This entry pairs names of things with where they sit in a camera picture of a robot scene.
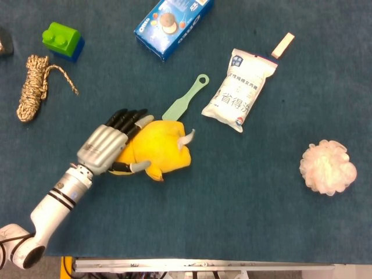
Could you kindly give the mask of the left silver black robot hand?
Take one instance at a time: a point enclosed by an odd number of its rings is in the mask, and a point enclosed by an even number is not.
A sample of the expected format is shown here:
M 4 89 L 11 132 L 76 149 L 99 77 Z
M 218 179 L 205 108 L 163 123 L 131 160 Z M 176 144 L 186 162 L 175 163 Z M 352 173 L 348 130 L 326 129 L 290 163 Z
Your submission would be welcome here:
M 116 111 L 79 149 L 78 163 L 94 175 L 106 171 L 136 173 L 145 170 L 151 165 L 148 160 L 139 163 L 117 163 L 116 160 L 135 136 L 154 120 L 147 112 L 147 109 Z

